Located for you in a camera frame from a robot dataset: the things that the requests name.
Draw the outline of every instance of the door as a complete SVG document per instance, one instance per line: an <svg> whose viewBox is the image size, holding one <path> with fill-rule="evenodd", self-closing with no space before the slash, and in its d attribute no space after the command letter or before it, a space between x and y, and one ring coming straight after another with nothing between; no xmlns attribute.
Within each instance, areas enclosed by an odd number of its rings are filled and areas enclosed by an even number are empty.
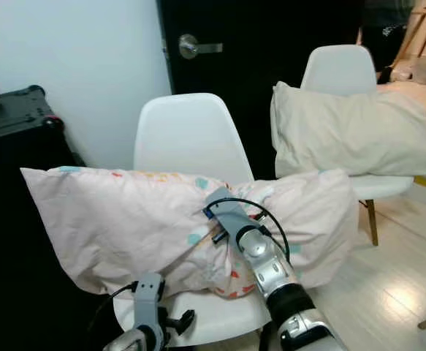
<svg viewBox="0 0 426 351"><path fill-rule="evenodd" d="M300 86L314 48L355 43L362 3L158 0L172 91L220 96L255 179L274 179L273 86Z"/></svg>

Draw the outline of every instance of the white pillow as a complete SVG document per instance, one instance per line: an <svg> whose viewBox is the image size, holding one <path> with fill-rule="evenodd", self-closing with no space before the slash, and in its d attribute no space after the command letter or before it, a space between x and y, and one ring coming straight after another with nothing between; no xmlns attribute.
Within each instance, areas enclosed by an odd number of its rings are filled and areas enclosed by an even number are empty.
<svg viewBox="0 0 426 351"><path fill-rule="evenodd" d="M426 175L426 110L391 91L349 97L274 87L277 177L341 168L349 175Z"/></svg>
<svg viewBox="0 0 426 351"><path fill-rule="evenodd" d="M223 181L65 166L21 172L61 267L85 291L113 293L152 271L166 279L165 297L209 288L234 298L254 286L253 275L228 241L211 241L216 221L202 212L205 198L225 186ZM305 288L326 284L349 254L359 212L342 171L253 181L231 192L275 215ZM244 209L259 212L253 206ZM269 218L263 224L278 237Z"/></svg>

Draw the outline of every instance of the door lever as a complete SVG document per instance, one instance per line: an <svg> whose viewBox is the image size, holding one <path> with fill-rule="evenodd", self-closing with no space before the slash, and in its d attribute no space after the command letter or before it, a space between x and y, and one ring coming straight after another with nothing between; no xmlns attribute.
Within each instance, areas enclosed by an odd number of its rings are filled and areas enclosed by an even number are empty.
<svg viewBox="0 0 426 351"><path fill-rule="evenodd" d="M222 42L214 44L198 44L197 38L191 34L184 34L178 38L178 50L180 55L191 60L200 53L222 53Z"/></svg>

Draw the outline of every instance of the black cable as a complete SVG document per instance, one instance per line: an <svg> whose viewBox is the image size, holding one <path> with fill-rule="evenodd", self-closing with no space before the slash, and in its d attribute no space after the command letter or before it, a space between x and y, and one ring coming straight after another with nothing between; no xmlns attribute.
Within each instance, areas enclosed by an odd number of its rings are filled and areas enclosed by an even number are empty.
<svg viewBox="0 0 426 351"><path fill-rule="evenodd" d="M266 235L266 236L270 238L284 254L286 254L286 250L282 247L282 245L276 239L273 238L272 235Z"/></svg>
<svg viewBox="0 0 426 351"><path fill-rule="evenodd" d="M214 200L212 203L209 203L206 206L205 210L208 211L214 205L218 205L218 203L232 203L232 202L248 203L249 205L253 205L253 206L259 208L260 210L262 210L262 212L264 212L267 216L269 216L273 220L274 224L279 229L279 233L283 237L285 250L282 249L281 245L279 245L279 247L281 248L283 253L286 255L286 261L290 264L291 263L291 261L290 261L290 250L289 250L289 243L287 242L286 234L284 234L284 230L283 230L282 226L279 224L278 220L265 207L261 206L258 203L255 203L253 201L247 200L247 199L241 199L239 197L225 197L223 199Z"/></svg>
<svg viewBox="0 0 426 351"><path fill-rule="evenodd" d="M86 349L87 350L89 350L89 339L91 337L91 332L94 328L94 324L97 321L97 317L99 316L99 313L101 313L101 311L104 309L104 307L106 307L106 305L109 302L111 302L115 296L117 296L118 294L120 294L123 291L128 290L128 289L135 291L136 288L137 288L137 285L138 285L138 281L135 281L135 282L132 282L128 285L125 285L124 287L121 287L120 289L118 289L117 291L112 293L111 295L107 296L107 298L104 301L102 301L102 303L97 308L96 312L94 312L94 316L92 317L91 321L88 324L88 327L86 328Z"/></svg>

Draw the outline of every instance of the wooden stool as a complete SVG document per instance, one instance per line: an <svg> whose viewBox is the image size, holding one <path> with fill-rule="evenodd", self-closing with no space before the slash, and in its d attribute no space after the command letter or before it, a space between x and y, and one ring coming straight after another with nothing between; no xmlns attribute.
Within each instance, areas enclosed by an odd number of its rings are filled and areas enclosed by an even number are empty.
<svg viewBox="0 0 426 351"><path fill-rule="evenodd" d="M398 64L398 62L402 59L402 57L404 57L404 55L406 54L406 51L408 50L409 45L412 43L412 40L416 36L417 31L419 30L420 26L422 25L422 22L424 22L424 19L426 17L426 8L413 10L412 13L415 14L415 15L420 15L420 19L417 21L414 29L411 32L411 35L409 35L408 39L406 40L406 44L396 55L395 61L393 62L392 66L391 66L393 69ZM422 43L422 47L420 48L420 51L417 54L417 57L420 57L422 55L425 47L426 47L426 36L424 38L424 42Z"/></svg>

